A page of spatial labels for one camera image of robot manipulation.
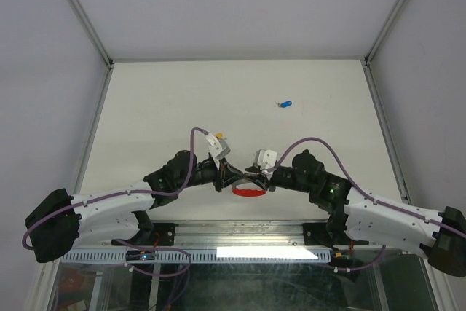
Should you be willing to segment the red handle keyring holder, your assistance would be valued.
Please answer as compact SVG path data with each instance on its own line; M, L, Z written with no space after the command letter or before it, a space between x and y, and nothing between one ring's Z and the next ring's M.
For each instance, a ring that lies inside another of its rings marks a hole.
M266 190L253 182L238 180L232 184L232 193L239 197L260 197L266 194Z

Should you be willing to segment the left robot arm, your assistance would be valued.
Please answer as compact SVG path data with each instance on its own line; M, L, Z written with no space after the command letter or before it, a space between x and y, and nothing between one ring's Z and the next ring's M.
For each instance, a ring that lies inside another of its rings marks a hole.
M69 194L56 189L26 217L23 247L39 263L50 262L81 245L126 240L144 244L152 236L148 212L176 200L181 191L212 184L216 191L244 178L225 159L202 162L190 151L180 151L162 168L115 192Z

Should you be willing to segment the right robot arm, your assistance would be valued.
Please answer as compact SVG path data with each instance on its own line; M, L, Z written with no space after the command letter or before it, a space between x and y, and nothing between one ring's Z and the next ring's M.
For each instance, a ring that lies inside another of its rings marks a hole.
M268 189L307 193L329 215L325 233L331 243L378 243L426 259L447 275L465 276L465 216L460 210L431 210L363 194L350 180L329 173L308 150L289 167L279 165L276 156L258 151L247 172Z

